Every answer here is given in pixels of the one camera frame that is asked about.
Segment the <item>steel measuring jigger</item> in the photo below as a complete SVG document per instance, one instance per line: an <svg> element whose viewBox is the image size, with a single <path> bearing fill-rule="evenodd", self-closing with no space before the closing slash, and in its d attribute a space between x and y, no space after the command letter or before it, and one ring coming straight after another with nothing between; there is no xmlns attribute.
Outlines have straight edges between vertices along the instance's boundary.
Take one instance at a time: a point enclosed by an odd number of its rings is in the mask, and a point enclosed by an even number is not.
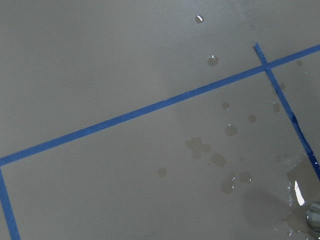
<svg viewBox="0 0 320 240"><path fill-rule="evenodd" d="M316 231L320 231L320 202L312 202L306 211L306 221L309 227Z"/></svg>

